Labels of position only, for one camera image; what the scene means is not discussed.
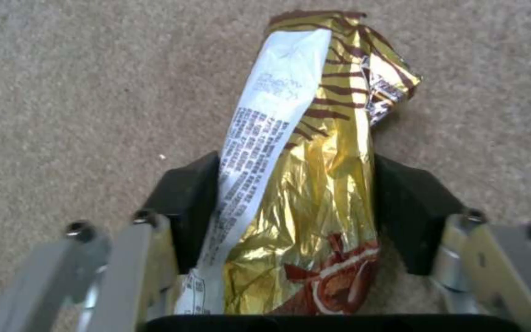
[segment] carpet floor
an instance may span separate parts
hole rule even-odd
[[[68,222],[115,232],[164,171],[219,149],[269,17],[292,9],[367,12],[424,76],[377,151],[494,223],[531,220],[531,0],[0,0],[0,292]],[[383,255],[363,311],[437,311]]]

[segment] gold foil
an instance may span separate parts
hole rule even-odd
[[[352,313],[373,280],[369,128],[420,78],[362,13],[289,12],[274,31],[331,30],[316,96],[277,160],[261,205],[224,266],[227,314]]]

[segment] white label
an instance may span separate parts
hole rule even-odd
[[[329,30],[278,31],[264,42],[221,153],[217,209],[175,314],[223,313],[223,266],[253,220],[276,160],[316,94]],[[202,291],[195,285],[202,284]]]

